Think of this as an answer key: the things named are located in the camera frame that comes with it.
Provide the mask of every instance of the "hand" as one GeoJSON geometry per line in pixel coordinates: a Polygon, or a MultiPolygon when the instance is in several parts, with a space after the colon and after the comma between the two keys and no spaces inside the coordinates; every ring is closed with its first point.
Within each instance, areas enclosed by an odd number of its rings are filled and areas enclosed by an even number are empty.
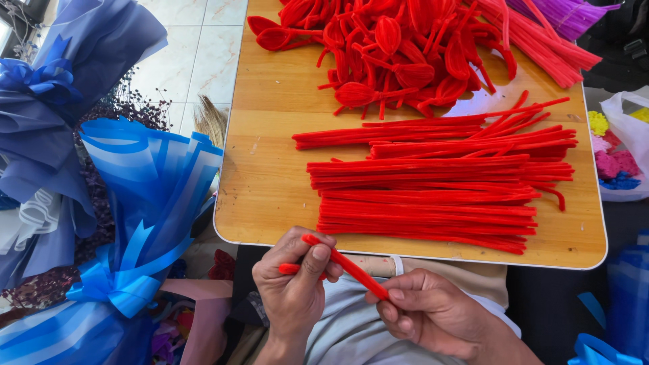
{"type": "Polygon", "coordinates": [[[365,300],[377,303],[394,337],[469,364],[540,364],[509,326],[442,276],[418,268],[382,285],[390,302],[371,292],[365,300]]]}
{"type": "Polygon", "coordinates": [[[325,289],[320,274],[326,270],[327,279],[333,283],[343,274],[339,264],[329,262],[331,248],[336,239],[304,227],[293,227],[252,268],[263,306],[271,322],[273,341],[304,342],[325,309],[325,289]],[[311,233],[321,244],[310,246],[300,238],[311,233]],[[297,275],[283,275],[279,266],[296,263],[304,256],[297,275]]]}

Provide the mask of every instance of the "plastic bag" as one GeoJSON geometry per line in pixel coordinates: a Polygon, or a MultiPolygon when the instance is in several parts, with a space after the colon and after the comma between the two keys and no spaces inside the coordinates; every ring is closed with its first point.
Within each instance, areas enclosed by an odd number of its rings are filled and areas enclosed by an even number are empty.
{"type": "Polygon", "coordinates": [[[649,108],[649,86],[634,92],[619,92],[600,104],[611,130],[631,152],[644,175],[635,177],[642,184],[632,190],[609,190],[600,186],[602,200],[636,201],[649,197],[649,124],[629,115],[641,107],[649,108]]]}
{"type": "Polygon", "coordinates": [[[608,265],[607,342],[649,364],[649,246],[626,248],[608,265]]]}

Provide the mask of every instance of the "person's right hand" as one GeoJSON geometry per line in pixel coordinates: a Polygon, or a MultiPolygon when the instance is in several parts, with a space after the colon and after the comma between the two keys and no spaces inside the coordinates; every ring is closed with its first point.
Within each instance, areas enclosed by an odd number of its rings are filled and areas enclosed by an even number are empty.
{"type": "Polygon", "coordinates": [[[540,363],[500,318],[438,274],[418,268],[382,286],[390,301],[379,301],[371,292],[365,300],[377,303],[396,338],[473,364],[540,363]]]}

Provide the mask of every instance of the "blue ribbon bow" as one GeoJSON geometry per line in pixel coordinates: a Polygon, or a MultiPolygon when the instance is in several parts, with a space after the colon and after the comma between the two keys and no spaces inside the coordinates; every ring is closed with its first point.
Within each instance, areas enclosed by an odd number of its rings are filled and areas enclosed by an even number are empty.
{"type": "Polygon", "coordinates": [[[72,62],[62,58],[70,39],[57,36],[45,64],[36,70],[25,61],[0,58],[0,90],[34,94],[56,105],[82,101],[83,95],[72,86],[72,62]]]}
{"type": "Polygon", "coordinates": [[[114,244],[103,245],[96,250],[97,258],[79,266],[81,283],[72,284],[66,297],[74,301],[111,302],[128,318],[135,316],[153,300],[162,283],[151,275],[172,265],[193,241],[189,235],[176,247],[151,261],[136,267],[144,243],[153,229],[144,229],[143,221],[129,240],[120,270],[111,272],[114,244]]]}
{"type": "Polygon", "coordinates": [[[574,345],[577,357],[568,365],[643,365],[642,360],[620,353],[606,342],[586,333],[577,336],[574,345]]]}

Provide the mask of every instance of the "pink paper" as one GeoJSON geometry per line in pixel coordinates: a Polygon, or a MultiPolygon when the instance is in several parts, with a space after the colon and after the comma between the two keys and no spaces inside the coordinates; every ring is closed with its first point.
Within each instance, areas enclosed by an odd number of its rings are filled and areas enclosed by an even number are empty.
{"type": "Polygon", "coordinates": [[[194,321],[180,365],[212,365],[225,350],[223,322],[230,314],[232,281],[167,279],[160,290],[196,300],[194,321]]]}

